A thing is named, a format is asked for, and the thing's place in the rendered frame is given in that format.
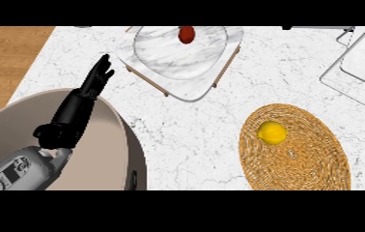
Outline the large beige bowl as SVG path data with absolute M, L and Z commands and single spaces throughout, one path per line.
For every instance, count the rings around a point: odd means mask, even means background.
M 35 128 L 52 121 L 69 91 L 31 95 L 0 108 L 0 160 L 38 144 Z M 145 190 L 146 166 L 142 144 L 118 112 L 99 99 L 88 125 L 50 190 Z

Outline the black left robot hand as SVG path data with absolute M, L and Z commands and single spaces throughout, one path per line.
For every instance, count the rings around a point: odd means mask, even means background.
M 91 117 L 96 99 L 114 70 L 109 68 L 109 55 L 105 54 L 88 71 L 81 86 L 68 93 L 52 122 L 35 128 L 32 136 L 44 149 L 72 149 L 83 136 Z

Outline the red pepper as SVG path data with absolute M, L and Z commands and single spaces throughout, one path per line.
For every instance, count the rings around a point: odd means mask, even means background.
M 179 39 L 183 44 L 190 44 L 195 38 L 195 31 L 192 26 L 183 26 L 179 32 Z

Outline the yellow squash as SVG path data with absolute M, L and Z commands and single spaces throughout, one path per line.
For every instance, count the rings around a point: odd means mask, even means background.
M 266 121 L 258 127 L 257 137 L 266 144 L 278 145 L 286 138 L 286 129 L 279 123 Z

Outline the white rectangular tray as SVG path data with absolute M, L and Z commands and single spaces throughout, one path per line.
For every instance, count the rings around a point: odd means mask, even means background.
M 365 105 L 365 26 L 353 29 L 344 53 L 319 76 L 319 81 Z

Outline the woven wicker placemat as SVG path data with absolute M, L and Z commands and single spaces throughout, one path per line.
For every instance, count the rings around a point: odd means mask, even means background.
M 266 144 L 257 136 L 267 121 L 288 132 L 278 145 Z M 239 132 L 239 160 L 251 189 L 350 190 L 340 141 L 322 121 L 289 104 L 267 104 L 248 116 Z

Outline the white marble tiered shelf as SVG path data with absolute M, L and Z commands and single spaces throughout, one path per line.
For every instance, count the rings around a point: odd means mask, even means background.
M 196 102 L 217 86 L 239 52 L 241 26 L 193 26 L 195 37 L 182 43 L 177 26 L 131 26 L 117 45 L 117 56 L 162 93 Z

